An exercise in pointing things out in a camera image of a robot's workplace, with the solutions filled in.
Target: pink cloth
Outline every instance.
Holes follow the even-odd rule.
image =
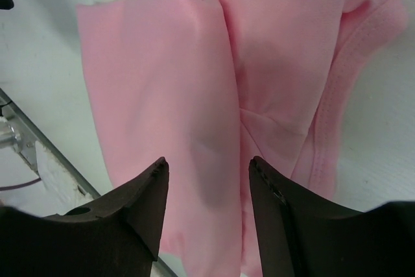
[[[400,0],[118,0],[78,21],[114,186],[165,156],[161,251],[190,277],[256,277],[250,159],[330,197],[353,83],[407,15]]]

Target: pink fabric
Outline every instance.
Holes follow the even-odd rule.
[[[353,83],[407,15],[400,0],[118,0],[78,21],[114,186],[165,156],[161,251],[190,277],[256,277],[250,159],[330,197]]]

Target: white surface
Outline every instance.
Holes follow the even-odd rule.
[[[38,159],[41,175],[46,179],[54,176],[55,181],[66,177],[67,173],[60,164],[56,162],[53,155],[48,152],[40,152]],[[14,186],[37,179],[38,176],[30,170],[28,165],[11,148],[0,150],[0,186]],[[57,192],[45,187],[45,183],[38,182],[31,186],[10,191],[0,191],[1,201],[29,214],[45,217],[52,214],[65,214],[80,204],[87,203],[79,192],[68,192],[71,185],[66,183],[55,183],[59,194],[66,194],[62,197]]]
[[[0,12],[0,88],[101,193],[111,189],[89,109],[74,5],[15,0]],[[415,0],[408,31],[364,70],[345,116],[335,201],[367,210],[415,199]]]

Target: black object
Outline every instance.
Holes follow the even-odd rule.
[[[66,215],[37,218],[0,208],[0,276],[150,276],[168,184],[169,166],[160,158]]]
[[[0,10],[11,10],[14,8],[13,0],[0,0]]]
[[[260,157],[250,187],[263,277],[415,276],[415,202],[351,210]]]

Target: garment seam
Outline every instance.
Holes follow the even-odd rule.
[[[381,6],[379,6],[374,12],[372,12],[356,29],[355,33],[352,34],[351,38],[349,38],[350,41],[353,41],[356,37],[361,36],[355,43],[348,43],[346,42],[342,48],[337,53],[337,57],[340,56],[344,49],[347,48],[348,45],[350,45],[352,48],[350,52],[344,57],[344,61],[342,61],[341,64],[339,64],[339,67],[342,68],[337,74],[336,78],[333,82],[329,82],[329,85],[327,86],[327,92],[328,96],[325,97],[324,101],[322,102],[322,105],[320,109],[318,109],[317,117],[316,117],[316,139],[314,141],[314,149],[316,151],[316,155],[314,156],[314,165],[313,165],[313,171],[311,175],[310,185],[315,185],[315,190],[321,189],[322,185],[322,177],[324,175],[323,168],[324,164],[327,162],[326,160],[326,154],[327,154],[327,146],[329,142],[329,138],[327,135],[327,124],[329,123],[329,115],[331,112],[331,103],[333,101],[333,94],[335,90],[337,89],[338,83],[340,81],[340,76],[344,72],[347,62],[356,60],[355,52],[357,49],[370,37],[371,34],[373,34],[373,31],[384,25],[385,21],[390,19],[389,17],[386,17],[379,21],[376,26],[373,26],[370,24],[370,20],[379,15],[382,12],[382,9],[389,4],[393,0],[387,0],[385,1]]]

